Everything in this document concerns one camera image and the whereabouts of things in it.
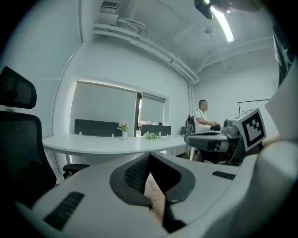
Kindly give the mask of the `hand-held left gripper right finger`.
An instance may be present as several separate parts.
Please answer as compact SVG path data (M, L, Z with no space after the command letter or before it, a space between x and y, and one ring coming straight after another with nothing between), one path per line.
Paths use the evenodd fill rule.
M188 196L167 202L165 233L151 238L276 237L290 225L298 190L298 144L272 144L240 167L156 156L192 172Z

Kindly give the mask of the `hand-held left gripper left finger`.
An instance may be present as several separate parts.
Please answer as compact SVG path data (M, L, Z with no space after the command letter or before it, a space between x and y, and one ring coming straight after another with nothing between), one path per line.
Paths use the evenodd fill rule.
M19 202L15 205L46 238L163 238L168 232L148 207L128 205L110 187L112 171L139 156L125 156L85 168L45 193L32 208ZM45 218L71 192L84 197L59 231L46 223Z

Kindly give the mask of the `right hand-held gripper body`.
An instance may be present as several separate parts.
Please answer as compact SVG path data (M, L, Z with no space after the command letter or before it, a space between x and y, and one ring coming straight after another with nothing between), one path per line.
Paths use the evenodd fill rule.
M226 119L222 132L230 139L242 138L245 149L251 149L266 138L266 130L259 108Z

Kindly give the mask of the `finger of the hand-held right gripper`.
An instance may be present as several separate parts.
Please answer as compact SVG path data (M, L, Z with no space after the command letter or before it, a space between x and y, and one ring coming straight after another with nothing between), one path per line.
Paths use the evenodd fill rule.
M221 132L204 132L188 134L184 142L198 150L203 151L227 151L228 138Z

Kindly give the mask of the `person's right forearm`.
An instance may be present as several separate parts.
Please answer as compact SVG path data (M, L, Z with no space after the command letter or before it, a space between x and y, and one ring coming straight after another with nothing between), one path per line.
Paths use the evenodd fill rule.
M268 136L267 138L265 138L262 141L262 144L263 144L263 146L266 147L266 146L269 146L270 144L273 144L279 140L280 140L280 135L279 135L279 132L276 131L275 133L273 133L270 136Z

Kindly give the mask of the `narrow grey roller blind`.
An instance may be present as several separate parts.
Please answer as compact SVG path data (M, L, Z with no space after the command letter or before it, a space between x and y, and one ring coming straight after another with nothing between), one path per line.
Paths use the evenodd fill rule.
M164 98L142 93L141 120L157 123L163 122L164 103Z

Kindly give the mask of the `white table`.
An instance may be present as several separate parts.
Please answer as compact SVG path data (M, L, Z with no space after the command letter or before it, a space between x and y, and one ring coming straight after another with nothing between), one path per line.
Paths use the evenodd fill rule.
M162 136L161 139L147 140L142 137L96 137L77 134L61 134L42 140L45 149L65 154L67 164L72 163L75 156L124 156L142 152L173 151L186 146L183 135Z

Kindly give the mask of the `black mesh office chair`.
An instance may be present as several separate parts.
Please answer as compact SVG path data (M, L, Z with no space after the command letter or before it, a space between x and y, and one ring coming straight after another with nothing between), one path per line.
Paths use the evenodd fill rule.
M0 73L0 105L33 109L34 85L9 67ZM56 186L57 177L42 144L40 119L31 114L0 111L0 166L5 170L13 201L29 209Z

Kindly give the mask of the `wide grey roller blind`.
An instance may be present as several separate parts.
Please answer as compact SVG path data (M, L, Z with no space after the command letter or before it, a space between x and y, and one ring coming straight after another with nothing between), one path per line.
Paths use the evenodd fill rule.
M134 136L137 92L91 82L78 81L70 113L69 131L75 132L75 120L128 124L128 136Z

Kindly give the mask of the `white ceiling pipes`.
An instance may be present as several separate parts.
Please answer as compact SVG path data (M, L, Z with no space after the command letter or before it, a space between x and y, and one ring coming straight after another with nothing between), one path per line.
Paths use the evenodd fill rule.
M177 70L188 82L192 84L199 82L197 74L184 63L179 56L174 55L172 52L147 37L119 26L102 23L93 24L93 33L125 40L165 61L170 67Z

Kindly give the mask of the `long ceiling light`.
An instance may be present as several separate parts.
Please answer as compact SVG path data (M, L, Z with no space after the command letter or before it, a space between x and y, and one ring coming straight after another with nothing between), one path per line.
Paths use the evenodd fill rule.
M211 7L210 9L212 13L215 15L216 19L218 20L228 43L233 42L234 36L225 15L219 12L218 10L216 10L214 7Z

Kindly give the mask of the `ceiling air vent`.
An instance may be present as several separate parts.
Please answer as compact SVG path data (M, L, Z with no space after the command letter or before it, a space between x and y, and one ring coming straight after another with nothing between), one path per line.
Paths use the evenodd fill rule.
M117 9L120 5L120 2L111 1L111 0L104 0L101 7Z

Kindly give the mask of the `whiteboard with black frame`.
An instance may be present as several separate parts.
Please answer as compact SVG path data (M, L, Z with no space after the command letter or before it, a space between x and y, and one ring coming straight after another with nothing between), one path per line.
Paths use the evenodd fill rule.
M242 101L238 103L239 114L242 114L248 110L259 108L261 113L266 111L265 105L268 102L268 99L262 100L251 100L251 101Z

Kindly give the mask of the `black window frame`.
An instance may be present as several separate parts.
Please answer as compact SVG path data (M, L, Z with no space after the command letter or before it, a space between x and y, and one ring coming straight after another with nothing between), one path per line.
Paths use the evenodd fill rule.
M134 137L136 137L136 132L138 131L138 121L139 121L139 114L140 114L140 101L142 99L142 94L136 94L136 104L135 104L135 119L134 119Z

